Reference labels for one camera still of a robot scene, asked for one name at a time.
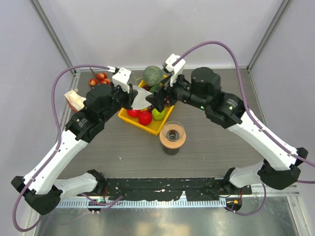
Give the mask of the white paper coffee filter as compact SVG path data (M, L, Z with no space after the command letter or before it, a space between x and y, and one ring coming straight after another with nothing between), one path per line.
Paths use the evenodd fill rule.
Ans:
M151 106L151 103L146 100L147 96L152 95L151 92L135 85L132 86L132 89L138 92L131 105L133 110L142 110Z

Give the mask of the red apple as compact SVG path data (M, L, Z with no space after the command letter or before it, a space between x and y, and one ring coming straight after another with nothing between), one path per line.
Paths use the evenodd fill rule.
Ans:
M127 110L127 114L131 118L137 118L139 114L141 113L141 110Z

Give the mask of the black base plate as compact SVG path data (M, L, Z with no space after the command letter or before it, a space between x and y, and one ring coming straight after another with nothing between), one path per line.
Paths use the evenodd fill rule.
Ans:
M217 200L219 197L252 194L250 186L242 189L225 186L222 179L197 178L107 178L105 184L89 197L108 197L115 200L122 196L126 201L177 201L185 194L188 201Z

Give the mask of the red yellow cherry bunch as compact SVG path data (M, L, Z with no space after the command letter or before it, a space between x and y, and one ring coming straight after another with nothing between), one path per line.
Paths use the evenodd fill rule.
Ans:
M110 79L107 78L107 74L105 72L95 73L93 69L89 68L92 72L93 77L89 80L89 86L93 87L97 84L111 84Z

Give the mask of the clear glass ribbed dripper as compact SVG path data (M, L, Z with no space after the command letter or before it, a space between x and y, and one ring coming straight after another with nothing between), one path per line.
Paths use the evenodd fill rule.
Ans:
M163 137L165 137L167 140L175 142L184 136L185 129L181 123L177 121L169 121L165 123L161 132Z

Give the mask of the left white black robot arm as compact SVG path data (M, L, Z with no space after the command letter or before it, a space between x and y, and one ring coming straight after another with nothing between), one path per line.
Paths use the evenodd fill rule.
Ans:
M92 193L99 196L105 191L106 180L96 170L69 179L58 179L60 173L76 154L100 133L105 123L121 108L131 108L138 92L132 84L129 91L120 86L100 84L94 86L61 133L61 139L46 154L33 171L13 178L12 186L22 194L28 205L40 215L50 213L60 201Z

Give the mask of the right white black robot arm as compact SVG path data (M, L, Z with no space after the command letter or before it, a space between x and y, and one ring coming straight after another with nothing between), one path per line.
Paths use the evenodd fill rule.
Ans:
M221 78L212 69L193 70L190 81L180 74L174 84L166 77L146 100L161 111L167 98L171 105L180 101L203 110L211 122L238 135L263 156L255 165L230 168L222 182L225 192L233 194L246 185L259 183L283 190L298 181L301 173L298 166L308 151L285 144L246 109L242 99L223 92Z

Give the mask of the light green apple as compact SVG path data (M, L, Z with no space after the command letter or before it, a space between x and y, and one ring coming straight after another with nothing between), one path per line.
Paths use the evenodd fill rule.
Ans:
M155 120L163 120L166 116L166 111L163 110L162 112L159 112L156 108L152 110L152 116Z

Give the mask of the dark green lime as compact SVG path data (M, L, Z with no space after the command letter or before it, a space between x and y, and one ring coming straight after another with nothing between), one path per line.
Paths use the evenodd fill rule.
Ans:
M160 90L160 85L152 86L150 89L151 93L159 92Z

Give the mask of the red grape bunch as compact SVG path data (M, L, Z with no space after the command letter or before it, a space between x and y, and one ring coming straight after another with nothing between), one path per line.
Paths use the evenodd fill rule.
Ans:
M159 85L155 85L155 86L149 86L149 85L144 85L142 88L151 92L151 93L154 93L154 90L156 87L159 87ZM164 103L164 107L169 107L170 106L170 100L169 100L169 96L166 96L163 100L163 103ZM147 108L147 111L148 112L152 112L152 110L155 109L155 106L154 105L150 105L148 108Z

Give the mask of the yellow plastic tray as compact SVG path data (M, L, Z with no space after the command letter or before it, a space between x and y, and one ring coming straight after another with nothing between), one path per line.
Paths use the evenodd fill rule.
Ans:
M169 118L173 108L174 108L174 106L165 107L164 108L164 110L166 111L165 118L163 120L155 120L152 117L153 118L152 122L149 125L141 125L138 122L138 117L137 118L129 117L127 114L127 110L124 108L121 108L121 110L118 113L118 117L121 118L124 122L131 124L135 127L138 127L142 130L145 130L152 135L158 135L160 133L161 129L163 128L163 126L165 125L165 123L167 122L167 119Z

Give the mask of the green melon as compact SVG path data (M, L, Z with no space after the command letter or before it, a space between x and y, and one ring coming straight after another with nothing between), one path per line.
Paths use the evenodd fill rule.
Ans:
M150 65L145 68L143 71L143 81L148 85L148 86L155 86L160 83L160 81L163 79L163 72L162 70L155 66L155 65Z

